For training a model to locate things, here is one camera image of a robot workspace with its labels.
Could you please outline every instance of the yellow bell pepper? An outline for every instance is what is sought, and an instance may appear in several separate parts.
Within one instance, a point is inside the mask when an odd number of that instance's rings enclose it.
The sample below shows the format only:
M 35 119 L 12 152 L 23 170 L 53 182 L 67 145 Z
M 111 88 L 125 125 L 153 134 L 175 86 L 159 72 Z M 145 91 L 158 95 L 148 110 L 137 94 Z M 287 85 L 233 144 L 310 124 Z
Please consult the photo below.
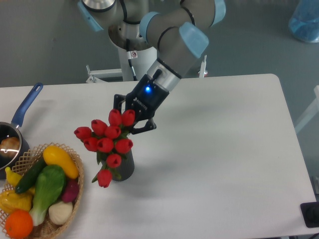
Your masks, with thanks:
M 32 206 L 32 195 L 29 193 L 17 194 L 14 190 L 6 190 L 0 193 L 0 208 L 8 214 L 17 209 L 30 211 Z
M 22 176 L 20 174 L 17 174 L 15 172 L 12 172 L 10 167 L 5 168 L 5 173 L 6 173 L 6 180 L 8 181 L 9 184 L 12 186 L 16 187 Z M 32 187 L 28 190 L 29 193 L 34 195 L 35 193 L 35 187 Z

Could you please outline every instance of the blue led light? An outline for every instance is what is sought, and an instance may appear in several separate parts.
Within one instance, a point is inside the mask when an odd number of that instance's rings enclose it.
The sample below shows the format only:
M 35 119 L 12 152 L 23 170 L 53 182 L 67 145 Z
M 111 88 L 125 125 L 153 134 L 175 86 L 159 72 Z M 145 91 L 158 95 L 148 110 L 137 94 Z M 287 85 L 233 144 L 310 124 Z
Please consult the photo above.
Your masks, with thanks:
M 149 87 L 149 86 L 146 86 L 145 87 L 145 92 L 146 93 L 150 93 L 152 91 L 152 89 Z

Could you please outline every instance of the red tulip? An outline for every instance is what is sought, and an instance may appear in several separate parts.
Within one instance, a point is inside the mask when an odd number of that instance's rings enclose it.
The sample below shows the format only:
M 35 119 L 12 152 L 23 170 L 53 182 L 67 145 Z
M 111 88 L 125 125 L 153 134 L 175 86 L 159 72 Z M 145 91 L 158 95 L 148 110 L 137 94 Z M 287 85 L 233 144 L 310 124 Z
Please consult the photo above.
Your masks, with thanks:
M 122 123 L 121 113 L 117 109 L 112 109 L 109 114 L 110 125 L 119 126 Z
M 115 149 L 119 153 L 128 153 L 133 147 L 133 142 L 130 139 L 120 139 L 115 144 Z
M 124 126 L 131 126 L 135 121 L 135 111 L 127 110 L 122 114 L 122 124 Z
M 121 165 L 122 158 L 117 153 L 111 154 L 107 157 L 106 163 L 111 168 L 116 168 Z
M 109 153 L 114 148 L 114 143 L 109 138 L 102 138 L 98 140 L 97 148 L 100 152 Z
M 85 140 L 92 135 L 92 131 L 89 127 L 78 127 L 74 131 L 75 136 L 80 140 Z
M 106 128 L 105 132 L 104 132 L 104 135 L 107 137 L 107 138 L 110 138 L 110 139 L 114 139 L 114 138 L 117 138 L 119 137 L 121 134 L 121 129 L 120 127 L 118 126 L 109 126 Z
M 104 131 L 107 128 L 107 125 L 103 121 L 99 119 L 95 119 L 95 120 L 92 120 L 91 127 L 97 136 L 103 136 Z
M 112 181 L 112 173 L 107 169 L 101 169 L 98 172 L 98 182 L 100 187 L 107 188 Z
M 98 151 L 97 143 L 98 139 L 94 137 L 86 138 L 84 141 L 84 146 L 88 151 L 96 152 Z

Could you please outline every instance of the saucepan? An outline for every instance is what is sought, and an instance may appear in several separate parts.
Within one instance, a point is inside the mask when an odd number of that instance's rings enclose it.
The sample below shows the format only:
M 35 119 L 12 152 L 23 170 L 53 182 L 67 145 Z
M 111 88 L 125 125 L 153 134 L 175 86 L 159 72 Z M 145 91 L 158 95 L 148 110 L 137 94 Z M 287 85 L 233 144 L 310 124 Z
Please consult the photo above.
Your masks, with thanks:
M 14 166 L 19 157 L 30 149 L 18 128 L 22 126 L 25 112 L 42 88 L 42 83 L 36 83 L 33 86 L 16 110 L 11 123 L 0 122 L 0 179 L 5 179 L 4 169 Z

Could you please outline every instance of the wicker basket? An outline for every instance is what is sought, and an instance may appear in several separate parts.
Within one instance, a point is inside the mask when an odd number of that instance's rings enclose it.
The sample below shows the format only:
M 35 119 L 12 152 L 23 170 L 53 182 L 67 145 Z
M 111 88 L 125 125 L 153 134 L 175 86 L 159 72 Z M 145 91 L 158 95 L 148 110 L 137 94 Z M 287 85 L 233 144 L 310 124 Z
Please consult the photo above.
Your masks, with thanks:
M 83 184 L 84 184 L 84 171 L 83 171 L 83 164 L 79 157 L 79 155 L 70 147 L 62 144 L 57 143 L 50 143 L 45 145 L 39 145 L 38 147 L 35 147 L 33 150 L 29 150 L 28 152 L 25 152 L 23 156 L 20 157 L 20 159 L 15 163 L 15 166 L 12 167 L 12 171 L 15 173 L 18 173 L 20 175 L 23 175 L 35 162 L 39 160 L 39 158 L 42 156 L 43 150 L 47 148 L 49 145 L 56 145 L 65 151 L 69 153 L 73 161 L 76 163 L 78 169 L 79 169 L 79 177 L 78 177 L 78 184 L 80 188 L 79 195 L 75 199 L 75 202 L 73 203 L 73 212 L 68 219 L 68 221 L 61 225 L 57 226 L 54 223 L 52 223 L 49 219 L 48 213 L 45 217 L 44 223 L 41 225 L 34 227 L 32 233 L 27 237 L 27 239 L 52 239 L 57 236 L 59 236 L 61 233 L 63 233 L 67 227 L 72 222 L 79 204 L 81 200 L 81 196 L 83 193 Z M 14 187 L 10 185 L 8 182 L 4 185 L 4 189 L 2 191 L 6 190 L 12 190 Z M 6 230 L 4 229 L 5 221 L 8 214 L 4 211 L 0 211 L 0 226 L 3 228 L 2 232 L 5 233 L 5 235 L 9 238 L 8 234 L 6 233 Z

